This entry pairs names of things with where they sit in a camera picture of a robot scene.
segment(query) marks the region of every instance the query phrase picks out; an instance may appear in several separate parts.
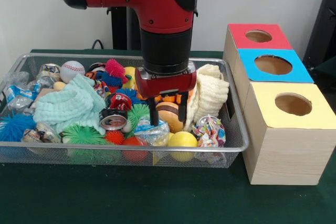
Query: yellow tennis ball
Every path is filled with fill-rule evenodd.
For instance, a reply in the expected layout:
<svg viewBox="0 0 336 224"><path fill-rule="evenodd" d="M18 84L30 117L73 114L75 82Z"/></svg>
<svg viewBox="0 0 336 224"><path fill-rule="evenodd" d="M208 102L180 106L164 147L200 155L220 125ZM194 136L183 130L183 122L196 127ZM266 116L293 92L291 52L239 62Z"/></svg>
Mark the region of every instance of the yellow tennis ball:
<svg viewBox="0 0 336 224"><path fill-rule="evenodd" d="M134 67L125 67L125 76L131 77L131 79L126 82L122 88L123 89L134 89L135 84L135 68Z"/></svg>

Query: orange spiky ball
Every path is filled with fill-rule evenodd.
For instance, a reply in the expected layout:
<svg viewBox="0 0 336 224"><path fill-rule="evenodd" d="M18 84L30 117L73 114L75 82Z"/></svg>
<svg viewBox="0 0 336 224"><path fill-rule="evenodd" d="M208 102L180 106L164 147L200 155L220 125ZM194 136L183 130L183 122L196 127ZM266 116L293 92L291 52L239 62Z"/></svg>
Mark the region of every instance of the orange spiky ball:
<svg viewBox="0 0 336 224"><path fill-rule="evenodd" d="M106 131L105 139L109 144L122 145L125 137L120 131Z"/></svg>

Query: yellow ball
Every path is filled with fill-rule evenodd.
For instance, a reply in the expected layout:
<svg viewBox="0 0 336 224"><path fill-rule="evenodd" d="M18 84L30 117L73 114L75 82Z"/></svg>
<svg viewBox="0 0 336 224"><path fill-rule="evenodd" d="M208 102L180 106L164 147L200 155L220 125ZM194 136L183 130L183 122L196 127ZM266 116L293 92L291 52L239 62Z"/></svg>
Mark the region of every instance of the yellow ball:
<svg viewBox="0 0 336 224"><path fill-rule="evenodd" d="M193 134L185 131L175 133L168 140L168 147L197 147L197 139ZM188 162L194 158L193 152L171 152L173 159L179 162Z"/></svg>
<svg viewBox="0 0 336 224"><path fill-rule="evenodd" d="M54 89L59 91L62 90L64 87L66 86L66 84L64 82L61 81L57 81L54 83Z"/></svg>
<svg viewBox="0 0 336 224"><path fill-rule="evenodd" d="M131 76L132 79L126 82L122 88L123 89L134 89L135 84L135 68L134 67L125 67L125 75Z"/></svg>

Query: cream knitted cloth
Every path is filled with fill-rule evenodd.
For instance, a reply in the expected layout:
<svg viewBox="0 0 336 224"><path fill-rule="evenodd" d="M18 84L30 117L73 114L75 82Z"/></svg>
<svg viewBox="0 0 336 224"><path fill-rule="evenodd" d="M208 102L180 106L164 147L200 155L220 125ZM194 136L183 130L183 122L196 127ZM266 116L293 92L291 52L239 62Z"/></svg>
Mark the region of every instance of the cream knitted cloth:
<svg viewBox="0 0 336 224"><path fill-rule="evenodd" d="M227 100L229 83L221 80L219 66L206 64L197 70L197 84L187 106L184 131L206 115L218 116Z"/></svg>

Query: red robot arm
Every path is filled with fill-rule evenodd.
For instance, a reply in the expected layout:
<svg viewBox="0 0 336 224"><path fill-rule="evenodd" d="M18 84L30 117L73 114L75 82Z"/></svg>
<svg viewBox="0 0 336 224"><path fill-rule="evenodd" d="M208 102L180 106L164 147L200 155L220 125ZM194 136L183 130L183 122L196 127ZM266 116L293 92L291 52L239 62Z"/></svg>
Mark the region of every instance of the red robot arm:
<svg viewBox="0 0 336 224"><path fill-rule="evenodd" d="M189 61L196 0L64 0L69 6L132 7L140 22L143 68L136 70L139 92L149 98L153 124L158 123L154 96L188 91L196 84L196 71ZM179 118L186 117L181 104Z"/></svg>

